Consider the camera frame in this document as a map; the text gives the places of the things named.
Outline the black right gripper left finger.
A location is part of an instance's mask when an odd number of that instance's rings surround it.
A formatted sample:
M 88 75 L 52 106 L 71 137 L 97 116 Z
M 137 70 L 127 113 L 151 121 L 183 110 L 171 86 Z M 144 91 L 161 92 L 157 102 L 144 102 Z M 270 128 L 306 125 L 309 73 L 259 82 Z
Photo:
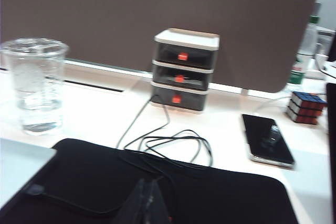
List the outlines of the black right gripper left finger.
M 123 223 L 140 223 L 142 204 L 145 197 L 145 180 L 140 179 L 124 205 Z

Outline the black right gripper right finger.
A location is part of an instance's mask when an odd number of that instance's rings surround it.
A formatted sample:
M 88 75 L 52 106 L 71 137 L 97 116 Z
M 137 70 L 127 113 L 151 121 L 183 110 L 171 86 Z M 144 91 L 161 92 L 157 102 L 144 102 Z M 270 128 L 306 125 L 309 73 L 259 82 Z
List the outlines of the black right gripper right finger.
M 168 223 L 169 213 L 156 180 L 146 184 L 143 223 Z

